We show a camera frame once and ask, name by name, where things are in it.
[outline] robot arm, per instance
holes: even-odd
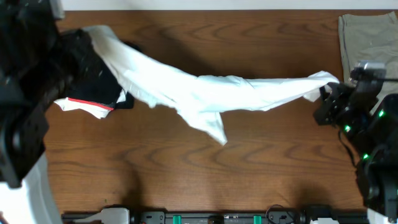
[[[353,163],[356,182],[369,221],[377,224],[398,218],[398,95],[386,96],[370,114],[385,75],[383,63],[359,62],[351,72],[356,87],[331,83],[331,93],[322,90],[323,104],[314,113],[319,125],[337,126],[359,154],[360,161]]]
[[[81,30],[59,33],[55,20],[62,17],[56,0],[0,0],[0,211],[9,224],[62,222],[47,180],[43,138],[48,124],[44,113],[71,83],[98,74],[102,62],[88,34]],[[356,87],[331,83],[331,93],[322,88],[323,104],[314,113],[319,125],[337,126],[361,156],[355,164],[357,183],[371,224],[397,222],[398,95],[387,96],[370,114],[385,73],[380,63],[361,62],[351,74]],[[109,211],[96,217],[108,217],[113,214]],[[131,223],[128,210],[113,211],[121,215],[117,224]],[[327,213],[309,213],[313,214],[304,211],[307,218],[300,220],[287,222],[285,215],[280,220],[297,224],[330,221]],[[181,223],[181,215],[163,215],[163,221],[157,223]],[[278,224],[269,214],[242,215],[257,224],[262,217]],[[81,222],[89,220],[84,217]]]

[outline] green led light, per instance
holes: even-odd
[[[384,114],[385,114],[384,110],[380,110],[380,112],[379,112],[379,118],[381,118],[382,116],[384,116]]]
[[[348,125],[346,125],[346,126],[344,127],[344,130],[346,130],[346,132],[348,132],[348,131],[350,131],[350,130],[351,130],[351,127],[350,127],[350,126],[348,126]]]

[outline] green connector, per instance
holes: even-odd
[[[253,217],[253,224],[261,224],[261,216],[255,215]]]
[[[181,216],[180,215],[173,216],[173,224],[181,224]]]

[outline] cable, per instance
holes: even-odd
[[[269,219],[269,217],[268,217],[268,211],[269,211],[272,207],[275,207],[275,206],[279,206],[279,207],[281,207],[281,208],[285,208],[285,207],[283,207],[283,206],[281,206],[281,205],[279,205],[279,204],[273,204],[273,205],[271,205],[271,206],[267,209],[267,211],[266,211],[266,218],[268,219],[268,221],[269,221],[271,224],[275,224],[275,223]],[[288,211],[286,211],[286,214],[293,220],[292,223],[294,223],[295,218],[294,218]]]
[[[355,166],[355,160],[354,160],[354,154],[351,151],[351,149],[343,142],[342,138],[341,138],[341,130],[338,131],[338,140],[340,141],[340,143],[344,146],[344,148],[346,148],[347,153],[349,155],[349,158],[351,159],[351,163],[353,165],[354,168],[356,168]]]
[[[398,82],[397,78],[372,78],[371,80],[384,81],[384,82]]]
[[[366,163],[365,163],[364,172],[365,172],[366,175],[367,175],[368,172],[369,172],[369,167],[370,167],[371,163],[373,162],[373,159],[374,159],[374,157],[376,156],[376,154],[377,154],[378,152],[380,152],[380,151],[385,150],[385,149],[387,149],[387,146],[386,146],[385,144],[377,145],[377,146],[373,149],[371,155],[369,156],[368,161],[366,161]]]

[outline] white robot part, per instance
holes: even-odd
[[[318,220],[311,220],[310,224],[339,224],[337,220],[332,218],[318,218]]]
[[[370,208],[368,208],[368,220],[369,224],[391,224],[387,216],[382,215]]]
[[[62,224],[47,175],[47,158],[43,153],[22,180],[22,187],[10,189],[0,183],[0,212],[8,224]]]
[[[105,208],[88,218],[74,220],[74,223],[91,223],[101,220],[103,224],[129,224],[130,212],[126,208]]]

